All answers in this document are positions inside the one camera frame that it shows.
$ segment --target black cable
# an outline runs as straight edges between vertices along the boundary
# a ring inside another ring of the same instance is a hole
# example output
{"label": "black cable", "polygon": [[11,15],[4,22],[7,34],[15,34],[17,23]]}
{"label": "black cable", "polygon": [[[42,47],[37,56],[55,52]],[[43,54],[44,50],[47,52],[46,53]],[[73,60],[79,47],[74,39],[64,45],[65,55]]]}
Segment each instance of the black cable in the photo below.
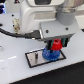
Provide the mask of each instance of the black cable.
{"label": "black cable", "polygon": [[8,31],[5,31],[5,30],[1,29],[1,28],[0,28],[0,32],[3,33],[3,34],[6,34],[8,36],[12,36],[12,37],[21,37],[21,38],[24,38],[25,37],[25,35],[10,33]]}
{"label": "black cable", "polygon": [[5,35],[16,37],[16,38],[25,38],[25,39],[35,38],[35,39],[41,39],[39,30],[35,30],[35,31],[31,32],[31,33],[27,33],[27,34],[24,34],[24,35],[23,34],[10,33],[8,31],[5,31],[5,30],[1,29],[1,28],[0,28],[0,32],[5,34]]}

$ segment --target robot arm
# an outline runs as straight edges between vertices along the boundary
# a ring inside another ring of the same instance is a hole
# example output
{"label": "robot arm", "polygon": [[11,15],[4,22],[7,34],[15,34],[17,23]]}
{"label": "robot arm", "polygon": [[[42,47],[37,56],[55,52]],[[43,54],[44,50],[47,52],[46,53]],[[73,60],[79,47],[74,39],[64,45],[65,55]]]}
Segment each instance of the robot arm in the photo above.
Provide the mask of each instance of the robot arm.
{"label": "robot arm", "polygon": [[[68,38],[79,30],[75,12],[84,0],[24,0],[20,11],[20,34],[0,32],[13,37],[36,38],[43,41]],[[35,31],[39,36],[32,36]]]}

